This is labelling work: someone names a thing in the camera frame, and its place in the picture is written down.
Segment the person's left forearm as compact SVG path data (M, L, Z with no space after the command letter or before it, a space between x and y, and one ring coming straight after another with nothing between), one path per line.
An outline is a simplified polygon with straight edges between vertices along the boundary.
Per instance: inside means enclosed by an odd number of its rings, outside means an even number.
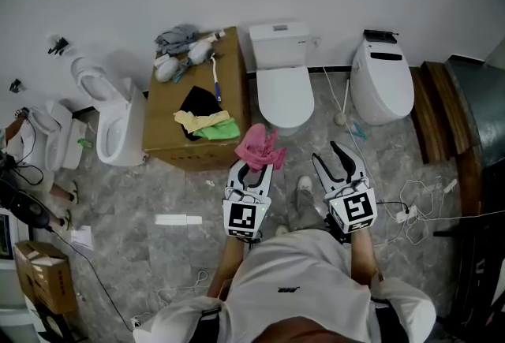
M236 237L228 237L217 270L209 285L207 296L225 300L231 283L244 259L245 244Z

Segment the white ceramic toilet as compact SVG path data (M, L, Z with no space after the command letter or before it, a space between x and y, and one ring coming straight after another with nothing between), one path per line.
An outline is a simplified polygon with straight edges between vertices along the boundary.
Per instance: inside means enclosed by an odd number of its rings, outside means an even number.
M21 126L23 163L41 170L57 172L75 170L80 164L87 125L73 118L72 113L57 101L43 107L28 109L28 117Z

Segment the white paper sheet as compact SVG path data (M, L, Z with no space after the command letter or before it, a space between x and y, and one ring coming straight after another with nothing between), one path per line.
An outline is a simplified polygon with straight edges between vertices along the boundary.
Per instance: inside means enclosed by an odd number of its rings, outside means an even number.
M70 230L71 241L78 247L94 251L94 242L91 226L81 226L78 229Z

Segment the person's right forearm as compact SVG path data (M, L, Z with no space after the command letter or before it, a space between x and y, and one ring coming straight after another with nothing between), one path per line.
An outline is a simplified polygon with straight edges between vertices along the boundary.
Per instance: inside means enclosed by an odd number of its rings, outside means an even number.
M351 234L350 251L351 278L360 285L370 286L380 271L368 228Z

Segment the teal handled tool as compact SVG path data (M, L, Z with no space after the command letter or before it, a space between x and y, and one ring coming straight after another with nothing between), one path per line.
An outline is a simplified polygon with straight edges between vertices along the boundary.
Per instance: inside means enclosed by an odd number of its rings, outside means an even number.
M182 78L182 76L185 74L185 72L188 70L188 68L192 65L192 61L190 58L185 58L183 60L179 61L179 66L173 75L172 81L177 84L179 80Z

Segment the white blue-handled toilet brush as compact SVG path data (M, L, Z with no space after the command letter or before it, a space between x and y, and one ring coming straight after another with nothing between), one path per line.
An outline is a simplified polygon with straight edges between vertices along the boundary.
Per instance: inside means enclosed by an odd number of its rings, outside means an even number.
M218 103L220 104L222 102L222 96L221 96L221 91L220 91L220 86L219 86L219 81L218 81L218 76L217 76L217 61L216 61L216 55L215 53L212 53L210 56L210 60L212 63L212 75L213 75L213 81L215 85L215 97Z

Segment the pink cloth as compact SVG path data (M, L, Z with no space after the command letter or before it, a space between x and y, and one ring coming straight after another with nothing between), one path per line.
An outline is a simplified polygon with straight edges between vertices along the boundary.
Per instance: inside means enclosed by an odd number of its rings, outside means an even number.
M286 148L275 149L276 136L276 130L268 133L264 124L257 123L249 128L234 152L254 173L267 165L273 165L273 170L280 170L286 156Z

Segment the teal plastic clips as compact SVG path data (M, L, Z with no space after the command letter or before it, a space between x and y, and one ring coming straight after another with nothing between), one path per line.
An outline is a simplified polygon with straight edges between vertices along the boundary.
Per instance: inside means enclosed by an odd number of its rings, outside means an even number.
M345 132L352 135L352 136L358 137L364 141L366 141L368 139L368 137L363 132L363 130L361 129L361 126L359 125L359 123L357 121L355 121L351 124L346 124Z

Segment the green cloth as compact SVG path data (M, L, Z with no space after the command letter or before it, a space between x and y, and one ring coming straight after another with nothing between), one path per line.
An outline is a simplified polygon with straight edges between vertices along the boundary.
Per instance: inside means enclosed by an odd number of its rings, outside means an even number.
M193 135L207 140L232 140L238 138L241 132L235 119L230 118L215 125L198 129L193 132Z

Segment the white smart toilet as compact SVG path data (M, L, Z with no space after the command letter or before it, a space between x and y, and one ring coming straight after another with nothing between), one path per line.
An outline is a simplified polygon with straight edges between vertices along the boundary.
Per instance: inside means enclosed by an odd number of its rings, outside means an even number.
M409 115L413 79L401 48L364 39L353 58L350 93L356 111L369 125L385 125Z

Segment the white toilet lid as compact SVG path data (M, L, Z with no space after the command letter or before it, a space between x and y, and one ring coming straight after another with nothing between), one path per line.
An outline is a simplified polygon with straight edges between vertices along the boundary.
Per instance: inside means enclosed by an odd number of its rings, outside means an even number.
M258 70L260 112L280 136L292 136L314 111L315 101L306 67Z

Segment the white power strip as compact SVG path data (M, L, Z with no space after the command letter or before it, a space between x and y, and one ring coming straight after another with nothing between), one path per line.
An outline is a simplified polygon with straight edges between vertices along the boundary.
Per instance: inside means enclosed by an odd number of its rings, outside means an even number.
M395 215L395 221L398 224L402 224L403 222L408 222L412 218L413 219L417 218L417 206L416 205L404 208L402 211L399 211Z

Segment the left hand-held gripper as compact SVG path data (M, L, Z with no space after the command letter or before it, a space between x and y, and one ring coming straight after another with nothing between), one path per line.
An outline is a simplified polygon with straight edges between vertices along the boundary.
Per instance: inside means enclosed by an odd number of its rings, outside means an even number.
M228 237L237 237L249 243L261 241L260 226L271 205L267 196L271 186L273 165L265 165L258 182L247 186L249 172L246 161L238 159L230 168L223 200L224 231Z

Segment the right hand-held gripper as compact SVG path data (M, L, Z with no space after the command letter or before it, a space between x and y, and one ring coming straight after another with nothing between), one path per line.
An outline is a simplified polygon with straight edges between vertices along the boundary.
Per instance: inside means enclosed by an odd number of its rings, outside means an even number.
M324 197L328 208L327 230L339 243L350 243L351 233L374 224L376 197L363 160L343 144L331 141L330 145L340 159L346 179L334 177L318 154L312 154L312 164L327 193Z

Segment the large cardboard box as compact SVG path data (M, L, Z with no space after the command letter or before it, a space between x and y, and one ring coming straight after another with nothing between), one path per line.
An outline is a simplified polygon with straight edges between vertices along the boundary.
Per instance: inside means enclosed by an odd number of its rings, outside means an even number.
M225 37L214 43L218 54L216 73L222 96L221 107L235 119L242 135L251 125L249 82L244 58L234 26L224 29ZM238 157L234 149L241 137L232 140L191 141L185 137L183 127L174 120L194 86L215 92L212 63L205 62L188 68L182 78L174 83L160 83L151 76L147 99L142 149L151 157L185 171L226 170Z

